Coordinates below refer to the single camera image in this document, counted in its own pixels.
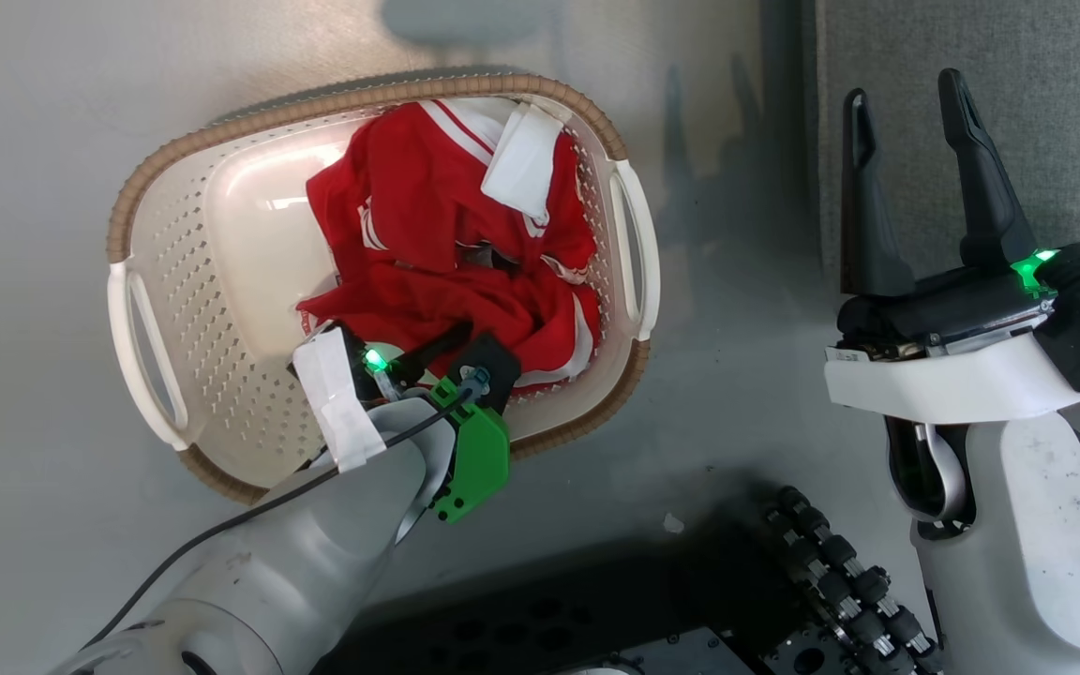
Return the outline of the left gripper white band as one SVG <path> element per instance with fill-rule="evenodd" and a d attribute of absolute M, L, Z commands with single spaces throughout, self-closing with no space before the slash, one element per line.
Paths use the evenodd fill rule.
<path fill-rule="evenodd" d="M 364 373 L 361 350 L 354 338 L 347 337 L 338 325 L 325 325 L 306 337 L 292 352 L 292 372 L 303 388 L 309 408 L 324 436 L 327 456 L 339 472 L 351 472 L 366 465 L 372 458 L 390 447 L 399 430 L 379 431 L 377 411 L 389 423 L 391 413 L 404 413 L 404 424 L 411 428 L 438 411 L 426 394 L 394 395 L 372 410 L 357 397 L 357 376 Z"/>

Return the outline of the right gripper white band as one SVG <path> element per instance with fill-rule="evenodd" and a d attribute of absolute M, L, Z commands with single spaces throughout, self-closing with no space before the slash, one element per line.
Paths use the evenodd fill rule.
<path fill-rule="evenodd" d="M 1037 251 L 1031 225 L 963 73 L 937 77 L 944 140 L 963 195 L 961 261 L 1002 272 Z M 841 337 L 827 351 L 832 402 L 916 423 L 961 426 L 1038 417 L 1080 403 L 1038 340 L 1054 292 L 1015 272 L 951 270 L 918 283 L 886 205 L 869 97 L 843 102 Z"/>

